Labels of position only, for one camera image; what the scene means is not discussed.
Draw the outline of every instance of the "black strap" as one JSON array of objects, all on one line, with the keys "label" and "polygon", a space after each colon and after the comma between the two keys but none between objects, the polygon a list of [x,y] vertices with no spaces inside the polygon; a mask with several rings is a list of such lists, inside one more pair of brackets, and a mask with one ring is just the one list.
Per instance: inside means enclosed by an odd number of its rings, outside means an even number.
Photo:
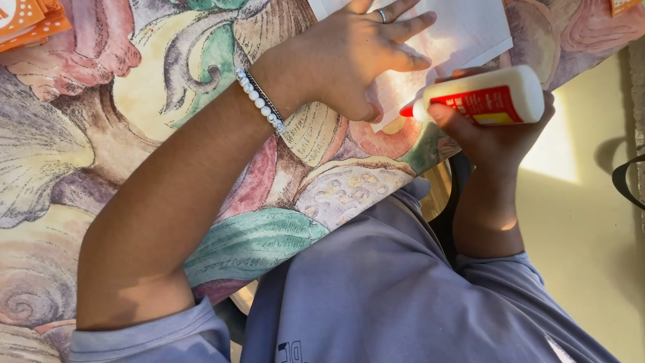
[{"label": "black strap", "polygon": [[622,164],[621,166],[617,167],[616,170],[613,171],[611,174],[611,180],[613,181],[613,186],[616,187],[619,193],[622,194],[623,197],[627,198],[631,203],[634,203],[637,207],[645,210],[645,205],[640,202],[640,200],[634,198],[633,195],[631,195],[630,189],[627,188],[627,169],[630,167],[631,164],[634,163],[639,163],[641,161],[645,161],[645,154],[641,156],[637,156],[633,158],[632,160],[626,162],[625,164]]}]

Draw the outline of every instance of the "white beaded bracelet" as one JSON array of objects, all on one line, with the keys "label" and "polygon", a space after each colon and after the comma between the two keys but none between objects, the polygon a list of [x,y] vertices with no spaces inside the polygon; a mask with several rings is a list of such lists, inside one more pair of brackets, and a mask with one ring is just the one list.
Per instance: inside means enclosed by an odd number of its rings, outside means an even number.
[{"label": "white beaded bracelet", "polygon": [[251,76],[249,71],[237,67],[235,69],[235,76],[251,101],[253,101],[255,106],[260,109],[262,116],[266,117],[266,120],[275,127],[277,132],[283,133],[286,130],[286,126],[284,126],[284,121],[282,116],[280,116],[280,112],[278,112],[273,102],[271,102],[269,97],[264,93],[264,91],[262,91],[257,82],[255,82],[255,79]]}]

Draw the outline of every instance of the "patterned tablecloth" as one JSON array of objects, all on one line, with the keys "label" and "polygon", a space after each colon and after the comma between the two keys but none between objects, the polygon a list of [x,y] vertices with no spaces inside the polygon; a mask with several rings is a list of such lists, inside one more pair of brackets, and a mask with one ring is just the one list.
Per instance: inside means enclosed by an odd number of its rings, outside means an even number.
[{"label": "patterned tablecloth", "polygon": [[[0,54],[0,360],[66,361],[83,234],[118,186],[233,81],[315,20],[304,0],[63,0],[74,29]],[[505,0],[553,89],[645,34],[645,8]],[[186,262],[222,299],[458,150],[435,125],[368,125],[312,104],[271,137]]]}]

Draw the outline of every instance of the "red label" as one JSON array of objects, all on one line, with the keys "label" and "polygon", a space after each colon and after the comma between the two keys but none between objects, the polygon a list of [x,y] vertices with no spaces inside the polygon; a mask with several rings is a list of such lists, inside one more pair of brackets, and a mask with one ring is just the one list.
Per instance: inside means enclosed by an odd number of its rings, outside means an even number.
[{"label": "red label", "polygon": [[523,123],[515,111],[509,86],[485,88],[430,99],[458,110],[465,118],[480,125]]}]

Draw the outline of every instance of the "white glue bottle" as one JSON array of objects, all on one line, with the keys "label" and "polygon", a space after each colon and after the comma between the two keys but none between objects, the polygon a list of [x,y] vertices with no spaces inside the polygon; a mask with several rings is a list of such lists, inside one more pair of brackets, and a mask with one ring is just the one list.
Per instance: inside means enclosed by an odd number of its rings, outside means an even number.
[{"label": "white glue bottle", "polygon": [[479,125],[534,123],[544,113],[540,80],[528,65],[504,68],[429,86],[401,116],[434,122],[428,107],[443,103]]}]

